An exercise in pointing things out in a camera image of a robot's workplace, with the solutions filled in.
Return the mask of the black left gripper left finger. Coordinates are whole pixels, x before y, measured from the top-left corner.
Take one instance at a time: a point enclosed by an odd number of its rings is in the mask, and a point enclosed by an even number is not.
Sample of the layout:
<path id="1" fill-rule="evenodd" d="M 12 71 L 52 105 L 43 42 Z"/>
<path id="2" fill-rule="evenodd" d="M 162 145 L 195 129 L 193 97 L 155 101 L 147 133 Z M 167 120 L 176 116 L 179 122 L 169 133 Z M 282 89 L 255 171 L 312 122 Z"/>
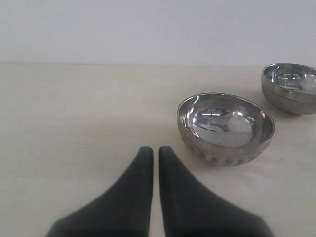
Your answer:
<path id="1" fill-rule="evenodd" d="M 57 220 L 48 237 L 147 237 L 153 195 L 153 150 L 140 147 L 130 166 L 97 199 Z"/>

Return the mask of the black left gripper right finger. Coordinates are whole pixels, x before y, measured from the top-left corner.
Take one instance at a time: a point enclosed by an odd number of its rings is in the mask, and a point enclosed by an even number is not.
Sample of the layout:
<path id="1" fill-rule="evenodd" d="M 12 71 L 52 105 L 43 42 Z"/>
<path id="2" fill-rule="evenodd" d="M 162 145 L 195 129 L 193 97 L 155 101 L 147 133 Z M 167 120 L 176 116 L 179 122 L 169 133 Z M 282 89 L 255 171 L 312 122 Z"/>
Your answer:
<path id="1" fill-rule="evenodd" d="M 159 191 L 167 237 L 273 237 L 259 216 L 213 193 L 170 146 L 159 149 Z"/>

